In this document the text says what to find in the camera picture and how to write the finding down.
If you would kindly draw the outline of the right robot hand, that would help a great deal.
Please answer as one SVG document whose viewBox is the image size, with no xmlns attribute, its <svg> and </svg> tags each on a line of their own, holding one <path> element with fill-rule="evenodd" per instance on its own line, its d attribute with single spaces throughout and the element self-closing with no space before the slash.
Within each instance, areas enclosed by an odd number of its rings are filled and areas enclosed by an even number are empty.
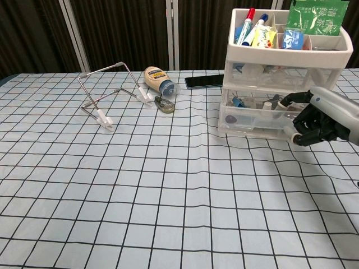
<svg viewBox="0 0 359 269">
<path fill-rule="evenodd" d="M 358 103 L 324 87 L 288 94 L 277 102 L 277 109 L 287 110 L 293 103 L 307 106 L 284 132 L 293 144 L 310 146 L 340 138 L 358 145 Z"/>
</svg>

